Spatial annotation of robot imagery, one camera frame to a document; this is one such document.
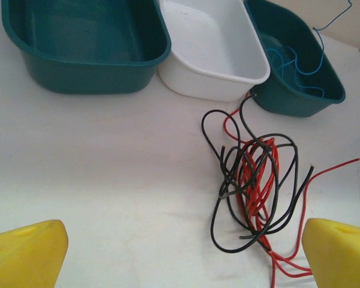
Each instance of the electrical cable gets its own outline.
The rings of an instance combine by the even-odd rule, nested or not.
[[[324,27],[319,28],[319,29],[318,29],[318,28],[315,28],[315,27],[312,28],[312,29],[316,32],[317,36],[319,37],[319,40],[320,40],[320,43],[321,43],[321,47],[322,47],[322,55],[321,55],[321,57],[320,57],[319,65],[318,65],[318,67],[317,67],[314,71],[311,71],[311,72],[304,72],[304,71],[302,71],[302,70],[299,68],[299,65],[298,65],[298,54],[296,53],[296,51],[295,51],[293,48],[291,48],[291,47],[289,47],[289,46],[286,46],[286,48],[289,49],[289,50],[293,53],[294,58],[293,58],[293,60],[289,61],[288,63],[284,63],[283,56],[282,56],[282,54],[281,54],[278,50],[273,49],[273,48],[267,49],[267,51],[273,51],[273,52],[276,53],[275,55],[278,55],[278,56],[280,57],[282,63],[281,63],[281,65],[280,65],[276,70],[281,70],[281,78],[282,78],[283,80],[284,80],[284,68],[285,68],[286,66],[290,65],[290,64],[294,64],[294,66],[295,66],[294,78],[295,78],[295,83],[296,83],[296,85],[297,85],[299,88],[303,88],[303,89],[318,89],[318,90],[320,90],[321,93],[322,93],[322,96],[321,96],[321,97],[322,97],[322,98],[324,97],[325,91],[324,91],[322,88],[317,87],[317,86],[303,86],[303,85],[301,85],[301,84],[298,83],[297,77],[298,77],[298,73],[301,74],[301,75],[303,75],[303,76],[310,76],[310,75],[316,74],[316,73],[321,69],[321,67],[322,67],[322,65],[323,65],[323,61],[324,61],[324,55],[325,55],[324,50],[325,50],[325,46],[324,46],[323,38],[322,38],[321,34],[319,33],[319,31],[322,31],[322,30],[328,28],[329,26],[331,26],[339,17],[341,17],[345,12],[347,12],[349,9],[351,9],[351,7],[353,6],[353,3],[352,3],[351,0],[347,0],[347,1],[348,1],[348,3],[349,3],[349,6],[348,6],[343,12],[341,12],[338,16],[336,16],[332,21],[330,21],[327,25],[325,25]]]
[[[345,162],[337,165],[330,169],[324,170],[314,176],[313,166],[311,166],[307,172],[305,179],[302,184],[298,186],[298,148],[294,141],[283,134],[271,133],[257,137],[247,125],[244,118],[244,104],[251,98],[255,97],[255,94],[248,93],[244,100],[241,102],[238,109],[233,113],[227,113],[222,110],[211,110],[207,112],[202,118],[202,133],[212,148],[212,151],[216,155],[220,163],[220,169],[223,174],[223,182],[218,192],[218,199],[215,204],[215,208],[212,215],[210,233],[211,239],[214,245],[225,253],[238,253],[246,250],[252,246],[255,242],[258,242],[266,253],[272,259],[272,280],[271,287],[275,286],[275,273],[278,268],[282,273],[288,277],[299,278],[304,276],[312,275],[309,268],[301,267],[294,264],[292,260],[295,258],[299,251],[299,245],[301,241],[301,233],[304,225],[305,210],[307,205],[307,191],[308,186],[316,177],[337,169],[341,166],[359,161],[360,158]],[[223,122],[223,128],[226,134],[231,137],[235,142],[236,146],[231,147],[227,150],[225,146],[222,146],[220,153],[216,147],[212,144],[208,134],[205,130],[205,121],[209,115],[214,113],[220,113],[225,115]],[[241,124],[244,126],[246,132],[251,136],[251,140],[244,141],[241,138],[239,124],[233,118],[235,114],[239,113]],[[231,121],[236,135],[230,133],[227,129],[227,122]],[[276,140],[282,140],[283,143],[276,144]],[[278,157],[278,151],[282,148],[292,148],[294,155],[287,169],[287,172],[283,177],[280,176],[280,163]],[[270,165],[271,171],[269,176],[265,177],[266,167]],[[274,220],[275,213],[277,210],[278,198],[280,188],[284,184],[287,177],[293,173],[293,188],[290,203],[285,213],[277,220]],[[268,212],[267,200],[273,191],[273,200],[271,201],[271,211]],[[293,254],[289,257],[283,257],[272,250],[271,244],[267,238],[267,235],[277,233],[283,230],[291,220],[293,213],[296,208],[296,204],[301,196],[303,195],[303,205],[300,217],[298,235],[296,240],[296,246]],[[240,216],[236,215],[231,203],[231,197],[235,196],[238,203]],[[221,201],[226,200],[229,212],[233,219],[245,230],[249,235],[240,236],[239,238],[245,240],[246,243],[236,249],[227,249],[222,247],[215,238],[215,221],[218,209]],[[299,274],[288,273],[279,262],[284,262],[302,272]]]

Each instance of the white surface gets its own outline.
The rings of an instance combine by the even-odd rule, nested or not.
[[[159,72],[170,89],[235,101],[269,77],[269,64],[241,0],[163,0],[160,6],[172,52]]]
[[[324,27],[348,6],[347,0],[270,0],[282,5],[312,27]],[[360,49],[360,0],[353,0],[350,10],[323,30],[323,35],[345,42]]]
[[[360,56],[325,44],[344,103],[308,119],[273,115],[253,101],[245,108],[255,133],[297,142],[300,181],[309,164],[318,172],[360,157]],[[0,23],[0,232],[61,219],[70,246],[57,288],[269,287],[271,263],[258,245],[228,255],[209,238],[221,176],[200,120],[236,105],[176,95],[157,76],[133,95],[48,92],[28,76]],[[211,118],[208,131],[217,145],[230,145],[221,122]],[[285,186],[280,208],[289,193]],[[360,163],[315,180],[307,216],[360,226]],[[297,223],[296,215],[270,238],[275,251],[291,251]],[[217,225],[220,242],[239,245],[225,206]],[[306,264],[302,251],[298,263]],[[315,286],[277,273],[277,287]]]

